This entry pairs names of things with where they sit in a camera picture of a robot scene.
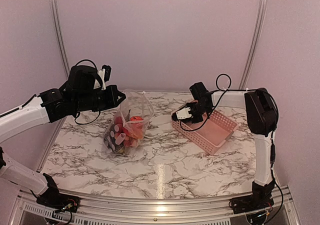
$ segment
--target plastic bag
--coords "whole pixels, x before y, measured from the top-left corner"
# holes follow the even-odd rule
[[[129,154],[145,136],[154,108],[144,93],[126,89],[126,99],[120,104],[104,134],[104,144],[116,154]]]

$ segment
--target marble table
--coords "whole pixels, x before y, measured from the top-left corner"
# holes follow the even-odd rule
[[[188,199],[251,191],[256,152],[243,109],[219,110],[238,122],[238,130],[215,155],[206,154],[172,128],[170,113],[189,101],[189,93],[147,92],[154,117],[142,144],[130,155],[116,155],[103,143],[116,109],[89,125],[68,117],[42,172],[61,189],[102,196]],[[89,122],[96,113],[85,112]]]

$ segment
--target marble tabletop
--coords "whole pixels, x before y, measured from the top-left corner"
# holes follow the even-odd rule
[[[215,155],[209,155],[171,125],[170,113],[189,101],[190,93],[147,92],[146,96],[154,117],[143,142],[128,156],[112,153],[103,143],[116,109],[102,112],[89,125],[76,125],[69,116],[42,172],[61,189],[102,196],[188,199],[251,191],[256,152],[243,109],[219,108],[239,127]],[[96,116],[84,112],[78,122]]]

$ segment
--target pink wall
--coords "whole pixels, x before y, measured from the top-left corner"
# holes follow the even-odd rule
[[[268,0],[248,87],[266,87],[280,110],[276,172],[301,224],[319,224],[320,0]]]
[[[120,88],[214,89],[228,73],[237,87],[259,0],[57,0],[70,65],[90,58],[113,68]]]
[[[0,0],[0,67],[0,114],[65,81],[49,0]],[[54,128],[33,128],[0,146],[36,169]],[[1,225],[8,223],[18,191],[0,178]]]

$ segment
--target perforated basket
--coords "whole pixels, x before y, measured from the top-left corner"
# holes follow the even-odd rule
[[[193,130],[201,123],[182,122],[181,125],[186,130]],[[235,121],[218,111],[213,111],[209,120],[197,131],[184,131],[180,121],[172,121],[172,126],[210,155],[215,154],[238,128]]]

